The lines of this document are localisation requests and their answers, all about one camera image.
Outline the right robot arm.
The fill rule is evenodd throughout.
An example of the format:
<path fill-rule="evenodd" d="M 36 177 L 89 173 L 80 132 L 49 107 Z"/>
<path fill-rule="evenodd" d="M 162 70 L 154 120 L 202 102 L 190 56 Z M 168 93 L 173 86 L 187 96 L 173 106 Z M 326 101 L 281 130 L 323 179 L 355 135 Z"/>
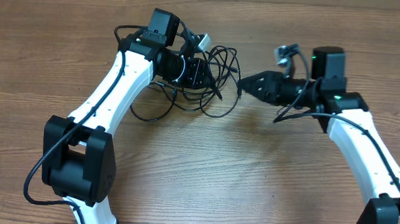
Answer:
<path fill-rule="evenodd" d="M 262 102 L 281 106 L 277 123 L 311 116 L 339 148 L 361 190 L 365 207 L 356 224 L 400 224 L 400 167 L 385 146 L 364 99 L 347 91 L 346 56 L 341 47 L 314 48 L 306 77 L 296 79 L 298 45 L 275 49 L 284 72 L 263 71 L 240 80 L 240 88 Z"/>

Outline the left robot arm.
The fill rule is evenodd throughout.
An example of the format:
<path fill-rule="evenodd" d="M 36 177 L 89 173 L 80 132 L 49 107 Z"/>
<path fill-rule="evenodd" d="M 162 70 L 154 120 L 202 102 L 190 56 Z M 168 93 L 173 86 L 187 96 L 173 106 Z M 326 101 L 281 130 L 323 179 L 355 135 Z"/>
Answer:
<path fill-rule="evenodd" d="M 115 61 L 98 87 L 68 117 L 44 126 L 43 155 L 24 183 L 32 204 L 67 205 L 77 224 L 118 224 L 108 194 L 116 178 L 113 136 L 138 94 L 160 76 L 174 88 L 209 88 L 215 81 L 205 57 L 207 34 L 195 34 L 171 12 L 155 9 L 148 26 L 117 36 Z M 37 170 L 59 196 L 38 202 L 29 195 Z"/>

